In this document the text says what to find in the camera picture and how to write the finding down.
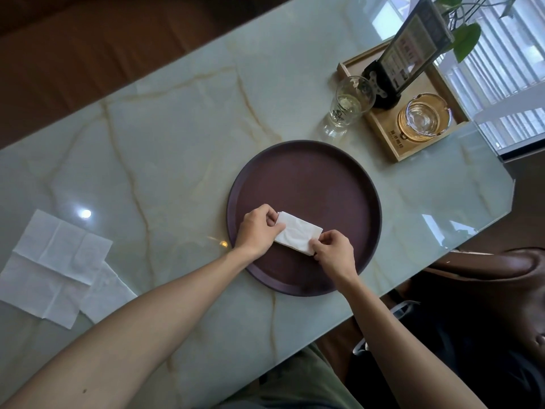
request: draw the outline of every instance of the glossy marble surface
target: glossy marble surface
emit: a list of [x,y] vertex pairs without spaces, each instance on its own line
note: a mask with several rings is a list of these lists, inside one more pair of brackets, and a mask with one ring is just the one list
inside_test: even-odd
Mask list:
[[[294,0],[0,151],[0,264],[37,208],[113,240],[106,261],[138,294],[221,255],[236,174],[272,144],[321,140],[337,63],[397,30],[385,1]],[[378,294],[510,211],[513,181],[473,125],[398,164],[363,122],[335,144],[382,203],[362,274]],[[242,273],[130,407],[216,403],[350,314],[338,293],[289,297]],[[90,326],[0,304],[0,401]]]

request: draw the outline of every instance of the white napkin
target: white napkin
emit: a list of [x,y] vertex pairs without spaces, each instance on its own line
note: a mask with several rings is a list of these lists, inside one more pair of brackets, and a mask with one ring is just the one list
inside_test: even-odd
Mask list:
[[104,262],[80,309],[93,323],[98,323],[136,297]]
[[111,245],[37,210],[0,273],[0,300],[70,329]]
[[312,238],[318,238],[323,229],[303,221],[287,212],[279,212],[277,223],[286,224],[286,229],[274,239],[277,243],[293,248],[300,253],[314,255],[314,250],[309,246]]

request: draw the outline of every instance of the clear glass cup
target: clear glass cup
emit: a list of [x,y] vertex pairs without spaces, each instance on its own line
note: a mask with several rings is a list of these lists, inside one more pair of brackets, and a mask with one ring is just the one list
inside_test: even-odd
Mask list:
[[451,109],[442,97],[433,93],[413,97],[397,116],[399,130],[416,142],[441,135],[451,123]]
[[350,76],[340,81],[326,117],[325,133],[331,137],[343,135],[348,125],[373,107],[376,97],[371,82],[364,77]]

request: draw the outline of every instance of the person's left hand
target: person's left hand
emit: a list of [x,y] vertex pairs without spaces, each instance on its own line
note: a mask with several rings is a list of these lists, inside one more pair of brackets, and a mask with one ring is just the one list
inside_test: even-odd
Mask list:
[[254,261],[267,252],[274,239],[286,224],[276,224],[278,213],[267,204],[244,215],[236,236],[235,248],[240,249]]

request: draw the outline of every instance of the person's leg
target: person's leg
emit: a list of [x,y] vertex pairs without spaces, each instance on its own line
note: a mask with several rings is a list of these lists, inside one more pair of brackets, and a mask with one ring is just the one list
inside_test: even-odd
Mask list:
[[248,400],[267,404],[307,401],[361,409],[314,343],[271,369],[257,390],[256,386],[251,383],[225,402]]

